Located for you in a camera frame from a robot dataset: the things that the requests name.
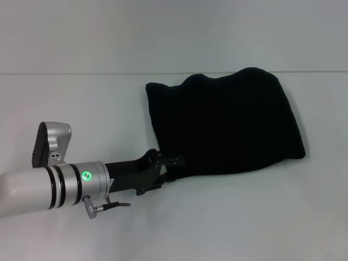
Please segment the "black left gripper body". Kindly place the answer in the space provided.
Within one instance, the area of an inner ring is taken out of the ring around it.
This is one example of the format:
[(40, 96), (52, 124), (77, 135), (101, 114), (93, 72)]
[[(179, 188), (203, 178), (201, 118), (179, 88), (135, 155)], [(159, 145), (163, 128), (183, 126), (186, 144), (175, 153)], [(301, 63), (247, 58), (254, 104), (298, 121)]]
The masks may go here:
[(136, 195), (159, 189), (164, 184), (160, 176), (161, 165), (159, 151), (148, 150), (137, 160), (118, 163), (106, 163), (110, 179), (113, 179), (109, 192), (118, 192), (134, 189)]

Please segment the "black shirt with FREE print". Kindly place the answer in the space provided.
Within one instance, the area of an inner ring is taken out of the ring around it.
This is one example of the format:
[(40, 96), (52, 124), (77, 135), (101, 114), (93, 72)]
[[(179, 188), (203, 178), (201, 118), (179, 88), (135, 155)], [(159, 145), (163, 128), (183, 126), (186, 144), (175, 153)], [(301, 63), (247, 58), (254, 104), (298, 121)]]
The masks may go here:
[(148, 83), (146, 93), (160, 150), (186, 162), (168, 167), (170, 174), (245, 173), (306, 155), (280, 81), (262, 69), (194, 74), (177, 86)]

